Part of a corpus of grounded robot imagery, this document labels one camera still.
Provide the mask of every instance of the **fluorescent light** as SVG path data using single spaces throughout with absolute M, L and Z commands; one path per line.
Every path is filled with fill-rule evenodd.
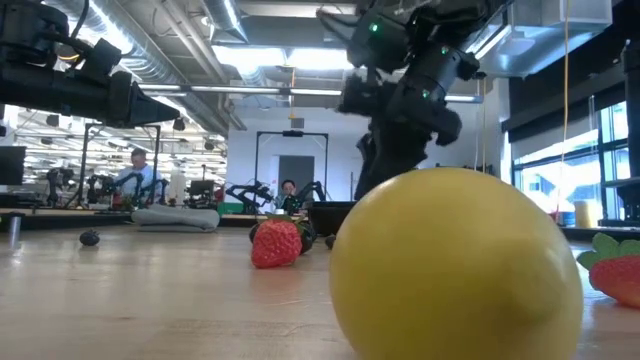
M 253 72 L 260 66 L 279 66 L 286 63 L 279 48 L 212 46 L 218 61 L 235 66 L 240 73 Z
M 468 102 L 468 103 L 481 103 L 482 98 L 479 96 L 466 96 L 466 95 L 447 95 L 444 97 L 447 102 Z
M 478 52 L 475 54 L 476 59 L 482 59 L 487 53 L 493 49 L 505 36 L 511 33 L 511 25 L 507 25 L 502 28 L 491 40 L 489 40 Z
M 154 96 L 185 97 L 187 96 L 187 93 L 153 92 L 153 91 L 146 91 L 144 94 L 151 97 L 154 97 Z
M 287 65 L 306 70 L 349 70 L 347 52 L 337 49 L 295 49 Z
M 323 89 L 291 89 L 291 95 L 324 95 L 324 96 L 340 96 L 340 90 L 323 90 Z
M 148 91 L 177 91 L 180 90 L 180 85 L 165 85 L 165 84 L 138 84 L 140 89 Z
M 249 86 L 192 86 L 193 91 L 202 92 L 221 92 L 221 93 L 238 93 L 238 94 L 279 94 L 280 89 L 249 87 Z

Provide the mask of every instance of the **yellow lemon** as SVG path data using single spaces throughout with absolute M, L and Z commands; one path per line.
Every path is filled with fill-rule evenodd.
M 331 254 L 340 327 L 365 360 L 567 360 L 582 287 L 526 196 L 478 172 L 412 171 L 349 213 Z

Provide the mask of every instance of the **cylinder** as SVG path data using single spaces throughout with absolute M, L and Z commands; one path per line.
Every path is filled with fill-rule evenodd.
M 9 224 L 9 246 L 13 249 L 18 246 L 20 241 L 20 225 L 22 224 L 22 217 L 14 216 L 11 218 Z

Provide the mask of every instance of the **ceiling duct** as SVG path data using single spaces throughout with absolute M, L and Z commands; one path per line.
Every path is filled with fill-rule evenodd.
M 611 0 L 518 0 L 508 24 L 490 25 L 493 36 L 474 51 L 481 70 L 496 76 L 535 74 L 564 56 L 565 14 L 569 14 L 569 51 L 601 33 L 613 21 Z
M 235 0 L 201 0 L 205 12 L 216 29 L 227 32 L 229 35 L 249 43 L 247 34 L 240 23 L 240 10 Z
M 249 43 L 247 34 L 240 23 L 240 10 L 235 0 L 201 0 L 211 24 L 225 31 L 245 44 Z M 267 80 L 260 67 L 237 67 L 238 74 L 248 86 L 267 86 Z
M 76 22 L 83 8 L 81 0 L 47 0 L 47 5 L 64 12 L 69 20 Z M 91 8 L 87 14 L 84 27 L 97 36 L 111 40 L 114 33 L 123 37 L 123 44 L 114 44 L 121 49 L 129 47 L 130 53 L 120 61 L 142 82 L 183 84 L 187 83 L 184 75 L 169 61 L 147 33 L 131 18 L 129 13 L 116 0 L 91 0 Z M 207 106 L 194 94 L 176 98 L 187 110 L 192 112 L 194 120 L 207 131 L 228 132 L 228 125 L 220 120 L 221 116 Z

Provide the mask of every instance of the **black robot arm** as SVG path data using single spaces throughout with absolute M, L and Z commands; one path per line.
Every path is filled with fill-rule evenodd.
M 0 0 L 0 103 L 98 119 L 113 127 L 180 116 L 145 96 L 130 73 L 111 75 L 122 57 L 119 49 L 103 39 L 88 45 L 76 39 L 75 31 L 69 36 L 67 16 L 40 2 Z M 59 44 L 76 59 L 66 71 L 54 69 Z
M 366 66 L 363 80 L 347 79 L 338 111 L 371 117 L 369 132 L 358 142 L 363 156 L 355 198 L 424 160 L 426 144 L 446 146 L 458 139 L 462 122 L 446 108 L 445 96 L 456 78 L 479 75 L 479 61 L 464 49 L 513 0 L 431 1 L 401 21 L 387 14 L 383 1 L 361 7 L 359 19 L 345 23 L 317 11 L 321 23 L 347 45 L 347 58 Z M 331 22 L 354 27 L 347 38 Z M 380 82 L 378 70 L 406 68 L 397 82 Z
M 324 190 L 322 188 L 322 183 L 320 181 L 314 181 L 314 182 L 310 182 L 307 185 L 305 185 L 302 188 L 302 190 L 300 190 L 296 194 L 296 198 L 298 199 L 299 203 L 302 204 L 307 199 L 307 196 L 311 192 L 315 192 L 316 195 L 318 195 L 318 200 L 327 201 L 327 197 L 326 197 L 326 195 L 324 193 Z
M 256 215 L 259 213 L 259 208 L 264 204 L 273 201 L 273 196 L 269 193 L 269 187 L 256 181 L 253 185 L 232 185 L 225 193 L 234 199 L 239 200 L 242 203 L 242 214 Z M 259 197 L 263 199 L 262 204 L 255 201 Z

